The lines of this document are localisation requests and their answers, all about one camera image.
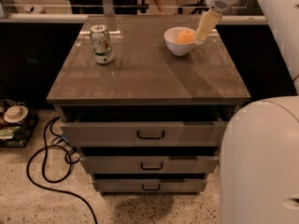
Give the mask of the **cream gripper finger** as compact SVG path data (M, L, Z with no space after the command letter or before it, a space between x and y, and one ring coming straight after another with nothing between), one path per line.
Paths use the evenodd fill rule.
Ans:
M194 43L196 45L203 44L209 33L216 27L221 20L221 14L210 8L208 11L204 11L201 14L198 27L195 32Z

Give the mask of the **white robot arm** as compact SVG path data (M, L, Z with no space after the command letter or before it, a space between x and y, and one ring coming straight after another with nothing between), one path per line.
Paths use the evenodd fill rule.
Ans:
M238 0L206 0L195 43ZM299 0L258 0L294 83L299 76ZM221 144L221 224L299 224L299 97L241 108Z

